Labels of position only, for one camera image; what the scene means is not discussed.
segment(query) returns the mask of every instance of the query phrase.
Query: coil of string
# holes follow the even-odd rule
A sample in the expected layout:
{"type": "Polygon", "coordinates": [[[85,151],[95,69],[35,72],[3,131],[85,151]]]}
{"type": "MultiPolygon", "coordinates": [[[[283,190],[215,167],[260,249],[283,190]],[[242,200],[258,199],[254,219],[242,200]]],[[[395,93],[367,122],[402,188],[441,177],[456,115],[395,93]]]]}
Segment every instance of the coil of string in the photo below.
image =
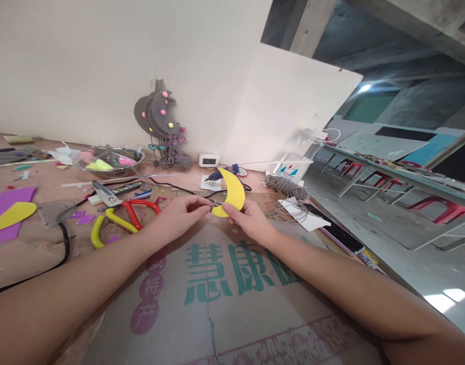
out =
{"type": "Polygon", "coordinates": [[[293,182],[286,180],[284,177],[267,175],[264,177],[263,182],[267,187],[285,194],[287,198],[295,197],[297,200],[305,200],[309,196],[306,188],[294,184],[293,182]]]}
{"type": "MultiPolygon", "coordinates": [[[[291,181],[286,180],[284,177],[280,176],[273,176],[267,175],[263,179],[264,184],[269,187],[275,189],[279,193],[283,193],[287,196],[287,198],[295,197],[297,200],[306,200],[309,196],[307,190],[304,187],[301,187],[297,184],[294,184],[291,181]]],[[[310,215],[310,212],[304,205],[298,203],[291,203],[288,206],[294,206],[295,208],[299,209],[298,213],[289,213],[285,207],[283,207],[280,203],[275,202],[274,204],[275,210],[269,210],[265,213],[265,215],[277,222],[281,223],[302,223],[304,222],[307,217],[310,215]]]]}

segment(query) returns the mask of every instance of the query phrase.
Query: yellow crescent moon cutout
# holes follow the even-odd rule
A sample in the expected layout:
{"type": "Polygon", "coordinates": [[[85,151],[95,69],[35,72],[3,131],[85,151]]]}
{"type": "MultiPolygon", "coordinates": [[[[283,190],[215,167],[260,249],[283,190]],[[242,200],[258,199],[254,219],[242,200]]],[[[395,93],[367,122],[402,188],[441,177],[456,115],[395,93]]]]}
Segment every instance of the yellow crescent moon cutout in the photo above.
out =
{"type": "MultiPolygon", "coordinates": [[[[241,210],[246,199],[243,184],[241,184],[237,176],[230,173],[229,171],[221,168],[219,171],[221,172],[227,186],[226,201],[224,201],[224,203],[228,203],[235,207],[237,210],[241,210]]],[[[222,206],[212,208],[212,214],[219,217],[229,216],[226,214],[224,209],[222,209],[222,206]]]]}

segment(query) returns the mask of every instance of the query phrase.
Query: green wall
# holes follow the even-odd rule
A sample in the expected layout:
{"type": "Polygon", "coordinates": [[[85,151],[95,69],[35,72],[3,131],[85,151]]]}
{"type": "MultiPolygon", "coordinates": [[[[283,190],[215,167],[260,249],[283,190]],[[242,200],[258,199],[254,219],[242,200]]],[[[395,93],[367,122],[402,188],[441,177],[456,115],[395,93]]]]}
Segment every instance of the green wall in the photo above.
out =
{"type": "Polygon", "coordinates": [[[343,119],[374,123],[396,95],[362,95],[351,106],[343,119]]]}

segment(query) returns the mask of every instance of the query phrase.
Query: scissors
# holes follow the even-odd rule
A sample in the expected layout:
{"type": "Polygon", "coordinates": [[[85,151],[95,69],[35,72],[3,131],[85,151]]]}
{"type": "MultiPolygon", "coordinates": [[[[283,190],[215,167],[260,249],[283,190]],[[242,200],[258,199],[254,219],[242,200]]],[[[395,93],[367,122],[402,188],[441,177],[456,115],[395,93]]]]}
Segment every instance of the scissors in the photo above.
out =
{"type": "MultiPolygon", "coordinates": [[[[92,186],[96,190],[96,194],[99,196],[99,198],[101,198],[103,203],[108,206],[108,209],[106,209],[106,217],[108,217],[113,222],[116,222],[120,226],[126,228],[128,231],[132,233],[136,233],[140,231],[141,229],[143,229],[143,226],[141,225],[139,219],[137,218],[136,213],[133,210],[133,207],[131,206],[131,204],[141,204],[141,205],[149,206],[151,209],[153,209],[157,213],[157,215],[160,214],[161,212],[158,205],[156,205],[155,203],[146,201],[146,200],[131,199],[128,201],[122,201],[118,199],[117,196],[111,190],[109,190],[107,187],[105,187],[100,182],[97,182],[96,180],[92,181],[92,186]],[[126,210],[128,211],[128,215],[130,216],[131,222],[133,224],[115,215],[114,208],[120,205],[126,207],[126,210]]],[[[104,247],[104,244],[99,239],[99,231],[101,230],[103,221],[104,221],[104,216],[100,215],[99,217],[97,217],[96,223],[94,224],[92,228],[91,242],[94,248],[96,249],[104,247]]]]}

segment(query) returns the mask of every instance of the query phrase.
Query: hand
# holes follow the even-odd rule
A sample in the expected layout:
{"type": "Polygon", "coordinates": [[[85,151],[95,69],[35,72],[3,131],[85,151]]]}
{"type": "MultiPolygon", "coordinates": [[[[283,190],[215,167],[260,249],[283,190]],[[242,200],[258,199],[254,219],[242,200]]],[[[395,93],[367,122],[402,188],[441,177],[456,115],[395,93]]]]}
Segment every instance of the hand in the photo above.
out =
{"type": "Polygon", "coordinates": [[[252,200],[246,199],[241,211],[227,203],[222,205],[222,209],[229,215],[227,217],[229,223],[240,226],[248,236],[259,244],[276,233],[276,229],[268,222],[261,208],[252,200]]]}
{"type": "Polygon", "coordinates": [[[198,220],[211,211],[214,204],[199,195],[175,198],[143,231],[160,246],[183,235],[198,220]]]}

